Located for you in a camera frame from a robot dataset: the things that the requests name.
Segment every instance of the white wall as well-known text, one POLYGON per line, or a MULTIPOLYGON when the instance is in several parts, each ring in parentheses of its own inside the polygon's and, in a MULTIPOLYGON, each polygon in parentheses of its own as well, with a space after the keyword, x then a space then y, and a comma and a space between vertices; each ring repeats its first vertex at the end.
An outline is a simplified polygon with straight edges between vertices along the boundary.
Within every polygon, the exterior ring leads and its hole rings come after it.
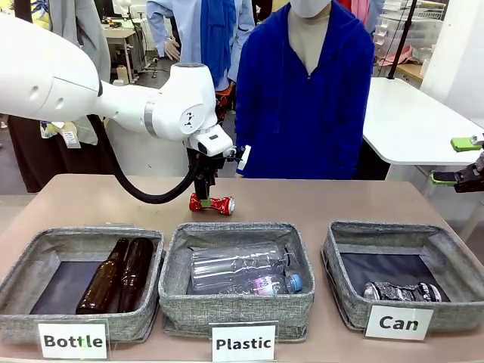
POLYGON ((472 118, 484 117, 484 1, 451 0, 420 88, 472 118))

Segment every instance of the clear plastic bottle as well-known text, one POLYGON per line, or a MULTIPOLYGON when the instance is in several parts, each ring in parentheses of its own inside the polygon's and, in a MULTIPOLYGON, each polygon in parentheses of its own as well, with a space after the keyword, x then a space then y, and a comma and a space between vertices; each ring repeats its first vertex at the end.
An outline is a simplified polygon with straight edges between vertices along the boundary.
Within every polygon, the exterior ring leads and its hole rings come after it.
POLYGON ((195 294, 218 293, 262 276, 282 275, 291 264, 283 246, 267 242, 241 247, 194 251, 191 281, 195 294))
POLYGON ((298 293, 303 289, 303 280, 298 274, 287 277, 270 275, 226 287, 219 293, 235 293, 241 295, 277 296, 288 293, 298 293))

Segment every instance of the blue scarf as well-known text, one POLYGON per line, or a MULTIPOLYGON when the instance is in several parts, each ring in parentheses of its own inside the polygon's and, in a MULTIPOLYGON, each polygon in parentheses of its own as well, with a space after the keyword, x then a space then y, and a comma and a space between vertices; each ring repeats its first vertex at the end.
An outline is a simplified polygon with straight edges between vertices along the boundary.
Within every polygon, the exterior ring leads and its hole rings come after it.
POLYGON ((202 63, 209 67, 215 87, 231 66, 230 39, 234 34, 235 19, 234 0, 202 0, 202 63))

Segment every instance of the desk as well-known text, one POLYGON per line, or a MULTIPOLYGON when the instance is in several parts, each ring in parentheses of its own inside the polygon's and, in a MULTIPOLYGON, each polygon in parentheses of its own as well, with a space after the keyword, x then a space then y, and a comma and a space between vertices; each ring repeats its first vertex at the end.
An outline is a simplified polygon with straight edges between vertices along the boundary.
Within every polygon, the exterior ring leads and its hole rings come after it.
POLYGON ((480 151, 456 153, 452 138, 484 130, 400 79, 372 78, 363 136, 392 165, 465 166, 480 151))
POLYGON ((124 47, 124 53, 126 55, 126 67, 128 68, 128 80, 129 83, 133 83, 133 74, 131 70, 131 63, 129 61, 129 47, 127 38, 135 34, 135 31, 131 28, 110 28, 103 25, 103 34, 111 44, 121 44, 124 47))
MULTIPOLYGON (((133 177, 143 191, 162 193, 180 178, 133 177)), ((282 181, 218 178, 214 196, 233 195, 231 217, 192 213, 188 196, 161 205, 143 204, 129 196, 109 175, 59 175, 36 196, 0 237, 0 276, 4 277, 31 238, 42 229, 62 226, 128 222, 165 234, 183 222, 277 222, 295 224, 301 231, 315 273, 315 301, 304 343, 278 344, 276 359, 285 362, 426 363, 473 361, 484 356, 484 330, 440 334, 425 343, 366 340, 342 322, 321 261, 327 226, 338 219, 430 223, 449 228, 409 183, 398 181, 282 181)), ((139 345, 117 344, 111 359, 209 361, 211 343, 203 339, 170 337, 163 333, 160 313, 148 340, 139 345)), ((40 358, 35 346, 0 344, 0 357, 40 358)))

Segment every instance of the plastic sign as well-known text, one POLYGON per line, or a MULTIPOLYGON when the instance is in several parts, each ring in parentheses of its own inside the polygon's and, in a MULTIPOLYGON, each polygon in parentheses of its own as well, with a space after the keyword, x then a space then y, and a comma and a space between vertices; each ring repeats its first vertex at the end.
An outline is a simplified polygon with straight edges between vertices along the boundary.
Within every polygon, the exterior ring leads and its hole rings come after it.
POLYGON ((374 338, 424 340, 433 310, 373 306, 366 336, 374 338))
POLYGON ((275 325, 212 328, 212 361, 273 361, 275 325))
POLYGON ((38 327, 44 358, 108 359, 106 324, 39 323, 38 327))

